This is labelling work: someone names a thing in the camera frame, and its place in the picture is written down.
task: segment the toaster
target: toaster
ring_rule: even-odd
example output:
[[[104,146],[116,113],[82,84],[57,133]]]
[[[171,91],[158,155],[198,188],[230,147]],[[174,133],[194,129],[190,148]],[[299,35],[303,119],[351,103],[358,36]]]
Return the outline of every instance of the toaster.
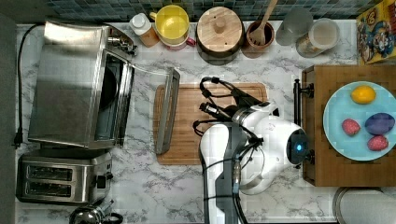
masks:
[[[53,158],[36,150],[18,161],[17,198],[24,203],[85,205],[110,191],[111,155]]]

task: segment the toaster slot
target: toaster slot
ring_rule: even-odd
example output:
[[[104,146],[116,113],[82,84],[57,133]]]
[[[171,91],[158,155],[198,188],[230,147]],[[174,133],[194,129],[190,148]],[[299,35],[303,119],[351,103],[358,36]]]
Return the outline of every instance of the toaster slot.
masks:
[[[71,181],[73,170],[65,168],[28,166],[28,178]]]
[[[28,182],[26,186],[26,194],[28,195],[70,198],[71,193],[72,187],[70,185]]]

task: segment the power cord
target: power cord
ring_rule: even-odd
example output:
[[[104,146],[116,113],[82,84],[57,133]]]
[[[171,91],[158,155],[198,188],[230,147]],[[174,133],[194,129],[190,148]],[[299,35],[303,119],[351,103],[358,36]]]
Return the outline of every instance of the power cord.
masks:
[[[17,130],[17,133],[15,134],[14,137],[14,145],[15,149],[21,146],[21,143],[23,142],[23,133],[22,133],[22,77],[21,77],[21,55],[22,55],[22,50],[23,50],[23,44],[26,39],[26,36],[29,35],[29,33],[35,29],[37,26],[42,26],[44,23],[37,23],[33,26],[31,26],[23,35],[23,38],[21,40],[21,45],[20,49],[18,52],[18,115],[19,115],[19,127]]]
[[[208,201],[208,200],[216,199],[216,198],[231,198],[231,197],[233,197],[232,194],[230,194],[230,195],[215,195],[215,196],[212,196],[212,197],[204,198],[204,201]]]
[[[242,168],[241,168],[242,170],[248,165],[248,163],[249,163],[250,161],[253,160],[253,152],[254,152],[255,150],[257,150],[257,148],[254,148],[253,150],[251,150],[250,156],[248,157],[247,162],[245,162],[245,164],[242,165]]]
[[[214,84],[221,84],[225,88],[227,88],[231,93],[225,94],[225,95],[213,95],[212,92],[210,90],[208,90],[204,85],[204,83],[207,81],[210,81]],[[237,104],[236,109],[240,109],[242,107],[251,107],[253,105],[258,105],[258,104],[262,103],[262,101],[254,98],[253,96],[247,94],[244,91],[239,90],[232,83],[224,81],[224,80],[220,80],[218,77],[203,77],[199,87],[202,92],[202,95],[214,105],[215,105],[215,102],[212,100],[211,97],[222,98],[222,97],[232,96]]]
[[[242,210],[239,193],[233,193],[233,204],[235,205],[235,210],[239,216],[239,220],[241,220],[242,224],[248,224],[247,218],[245,217],[244,211]]]
[[[202,135],[204,134],[204,132],[202,132],[201,130],[198,130],[198,126],[202,123],[210,123],[210,122],[219,122],[218,119],[206,119],[206,120],[196,120],[193,124],[192,124],[192,128],[194,129],[194,132],[202,137]]]
[[[206,166],[206,168],[202,170],[202,174],[204,174],[205,171],[206,171],[207,169],[209,169],[210,167],[212,167],[212,166],[214,166],[214,165],[217,165],[217,164],[219,164],[219,163],[222,163],[222,162],[224,162],[224,161],[234,161],[234,159],[225,159],[225,160],[213,162],[212,164]]]

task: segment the wooden spoon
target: wooden spoon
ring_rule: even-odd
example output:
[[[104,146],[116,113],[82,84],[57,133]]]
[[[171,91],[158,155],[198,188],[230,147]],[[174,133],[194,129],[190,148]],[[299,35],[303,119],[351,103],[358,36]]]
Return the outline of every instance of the wooden spoon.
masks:
[[[265,44],[265,34],[264,34],[264,26],[268,22],[268,19],[271,16],[274,7],[276,6],[277,0],[271,0],[270,5],[265,11],[265,15],[262,18],[262,23],[260,26],[256,28],[254,31],[250,32],[250,40],[255,45],[264,45]]]

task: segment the colorful box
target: colorful box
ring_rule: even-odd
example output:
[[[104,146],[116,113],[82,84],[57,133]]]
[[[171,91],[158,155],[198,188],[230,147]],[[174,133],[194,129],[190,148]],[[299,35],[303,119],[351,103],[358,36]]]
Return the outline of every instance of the colorful box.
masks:
[[[395,4],[395,0],[384,0],[357,18],[360,64],[396,59]]]

